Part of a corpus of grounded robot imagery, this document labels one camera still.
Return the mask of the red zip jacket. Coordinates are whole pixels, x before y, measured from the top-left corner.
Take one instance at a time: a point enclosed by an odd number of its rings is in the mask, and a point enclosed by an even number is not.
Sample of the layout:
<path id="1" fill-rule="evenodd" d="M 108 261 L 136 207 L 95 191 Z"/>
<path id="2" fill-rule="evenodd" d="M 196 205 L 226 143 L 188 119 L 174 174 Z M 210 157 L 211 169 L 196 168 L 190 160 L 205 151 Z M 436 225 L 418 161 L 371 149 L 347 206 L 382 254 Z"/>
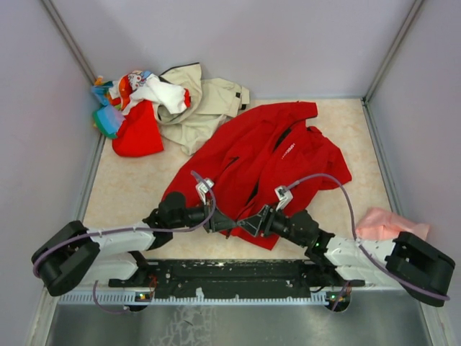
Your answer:
<path id="1" fill-rule="evenodd" d="M 312 102 L 287 102 L 255 107 L 222 125 L 178 171 L 162 201 L 180 192 L 188 208 L 202 203 L 195 186 L 210 178 L 217 207 L 239 221 L 257 214 L 265 205 L 276 209 L 274 189 L 286 186 L 293 199 L 282 212 L 293 216 L 306 208 L 321 190 L 332 190 L 352 178 L 341 150 L 319 129 L 306 125 L 315 118 Z M 272 249 L 278 235 L 252 237 L 240 227 L 237 236 Z"/>

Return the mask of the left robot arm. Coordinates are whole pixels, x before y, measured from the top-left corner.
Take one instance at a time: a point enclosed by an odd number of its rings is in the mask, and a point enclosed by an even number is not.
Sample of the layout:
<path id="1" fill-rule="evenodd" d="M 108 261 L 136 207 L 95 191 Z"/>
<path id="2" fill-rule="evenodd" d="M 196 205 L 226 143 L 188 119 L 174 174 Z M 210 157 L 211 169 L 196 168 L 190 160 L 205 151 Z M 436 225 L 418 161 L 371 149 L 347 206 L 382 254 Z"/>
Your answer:
<path id="1" fill-rule="evenodd" d="M 135 253 L 158 249 L 175 233 L 200 227 L 217 232 L 230 230 L 236 221 L 218 209 L 213 196 L 188 208 L 180 192 L 169 193 L 140 223 L 118 229 L 91 230 L 80 221 L 67 223 L 32 256 L 33 273 L 51 296 L 62 296 L 93 274 L 96 280 L 128 280 L 145 284 L 150 269 Z"/>

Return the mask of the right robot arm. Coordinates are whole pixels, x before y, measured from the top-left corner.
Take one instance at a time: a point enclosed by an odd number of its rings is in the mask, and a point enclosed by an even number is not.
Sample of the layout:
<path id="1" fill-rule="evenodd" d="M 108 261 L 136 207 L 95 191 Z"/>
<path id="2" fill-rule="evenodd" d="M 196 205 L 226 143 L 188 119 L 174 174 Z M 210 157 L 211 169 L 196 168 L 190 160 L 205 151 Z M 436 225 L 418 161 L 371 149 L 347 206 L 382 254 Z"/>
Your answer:
<path id="1" fill-rule="evenodd" d="M 322 267 L 330 285 L 345 280 L 402 287 L 417 301 L 435 307 L 449 300 L 454 260 L 409 232 L 391 240 L 348 239 L 321 229 L 305 210 L 286 216 L 268 205 L 237 224 L 252 236 L 278 235 L 302 247 L 305 256 Z"/>

